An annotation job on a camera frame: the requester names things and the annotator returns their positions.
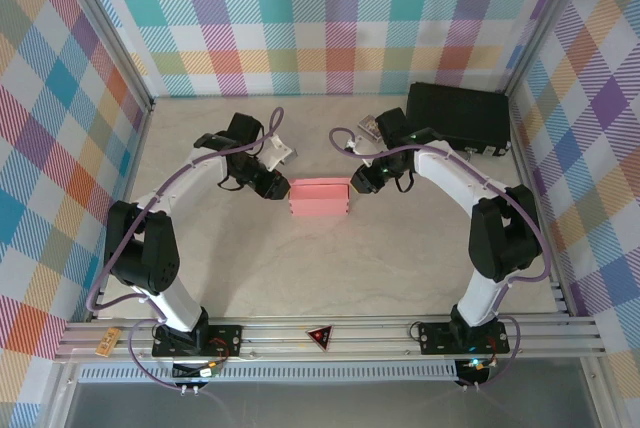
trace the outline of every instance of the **black mounting plate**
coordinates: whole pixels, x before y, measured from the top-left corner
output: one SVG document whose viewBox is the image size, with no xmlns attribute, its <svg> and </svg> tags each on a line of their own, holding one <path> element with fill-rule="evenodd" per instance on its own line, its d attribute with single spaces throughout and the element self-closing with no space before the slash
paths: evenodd
<svg viewBox="0 0 640 428">
<path fill-rule="evenodd" d="M 242 342 L 242 326 L 240 325 L 209 325 L 209 343 L 197 356 L 203 358 L 224 357 L 226 352 L 220 344 L 213 343 L 214 338 L 219 338 L 227 344 L 229 357 L 240 356 L 240 345 Z M 193 357 L 193 353 L 187 353 L 180 348 L 179 343 L 164 338 L 162 330 L 156 331 L 156 340 L 151 350 L 151 356 L 155 357 Z"/>
<path fill-rule="evenodd" d="M 420 353 L 423 355 L 492 355 L 509 353 L 509 340 L 503 323 L 495 323 L 478 337 L 469 349 L 456 342 L 449 323 L 420 323 L 418 325 Z M 495 342 L 495 350 L 489 340 Z"/>
</svg>

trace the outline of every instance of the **colorful plaid backdrop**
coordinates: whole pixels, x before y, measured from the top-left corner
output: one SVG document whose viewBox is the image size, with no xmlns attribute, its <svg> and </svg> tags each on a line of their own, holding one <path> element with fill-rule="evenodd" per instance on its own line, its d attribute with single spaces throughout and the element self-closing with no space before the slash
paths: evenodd
<svg viewBox="0 0 640 428">
<path fill-rule="evenodd" d="M 546 0 L 102 0 L 152 92 L 506 83 Z"/>
<path fill-rule="evenodd" d="M 581 314 L 640 426 L 640 0 L 571 0 L 514 116 Z"/>
<path fill-rule="evenodd" d="M 0 426 L 30 427 L 142 110 L 76 0 L 0 0 Z"/>
</svg>

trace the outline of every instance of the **small tan label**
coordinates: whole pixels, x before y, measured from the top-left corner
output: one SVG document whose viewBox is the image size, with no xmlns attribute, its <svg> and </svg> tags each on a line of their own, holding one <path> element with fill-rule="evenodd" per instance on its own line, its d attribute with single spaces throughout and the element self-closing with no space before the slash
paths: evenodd
<svg viewBox="0 0 640 428">
<path fill-rule="evenodd" d="M 122 331 L 120 331 L 118 328 L 109 328 L 102 337 L 102 340 L 100 340 L 100 344 L 96 349 L 96 355 L 104 357 L 108 357 L 109 355 L 111 355 L 111 352 L 116 346 L 121 333 Z"/>
</svg>

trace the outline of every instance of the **vent grille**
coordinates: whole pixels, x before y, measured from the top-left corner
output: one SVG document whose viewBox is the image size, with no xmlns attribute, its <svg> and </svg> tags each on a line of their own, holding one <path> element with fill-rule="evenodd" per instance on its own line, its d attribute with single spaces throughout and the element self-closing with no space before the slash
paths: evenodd
<svg viewBox="0 0 640 428">
<path fill-rule="evenodd" d="M 165 367 L 147 367 L 161 378 L 170 378 Z M 229 363 L 215 378 L 216 381 L 373 381 L 373 380 L 455 380 L 453 361 L 395 361 L 395 362 L 342 362 L 295 363 L 249 362 Z M 133 363 L 118 363 L 104 367 L 85 365 L 78 381 L 115 382 L 144 381 L 146 376 Z"/>
</svg>

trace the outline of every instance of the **marble surface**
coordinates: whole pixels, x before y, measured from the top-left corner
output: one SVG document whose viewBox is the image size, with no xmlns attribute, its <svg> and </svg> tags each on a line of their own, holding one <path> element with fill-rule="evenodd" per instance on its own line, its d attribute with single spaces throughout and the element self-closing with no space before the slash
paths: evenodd
<svg viewBox="0 0 640 428">
<path fill-rule="evenodd" d="M 299 154 L 280 167 L 287 178 L 350 177 L 359 163 L 330 146 L 329 130 L 355 129 L 365 115 L 405 104 L 404 96 L 159 100 L 132 196 L 164 181 L 200 135 L 225 129 L 234 112 L 267 124 L 276 106 L 286 111 L 278 134 Z M 478 155 L 472 163 L 508 185 L 519 183 L 511 156 Z M 377 195 L 351 190 L 349 215 L 326 218 L 292 217 L 286 200 L 266 201 L 249 188 L 229 193 L 216 187 L 175 230 L 180 278 L 212 316 L 446 314 L 473 270 L 469 218 L 422 178 L 408 194 L 393 183 Z M 541 271 L 539 258 L 524 274 Z M 111 277 L 105 300 L 128 292 Z M 501 311 L 555 311 L 548 281 L 516 284 Z M 101 316 L 148 314 L 133 301 Z"/>
</svg>

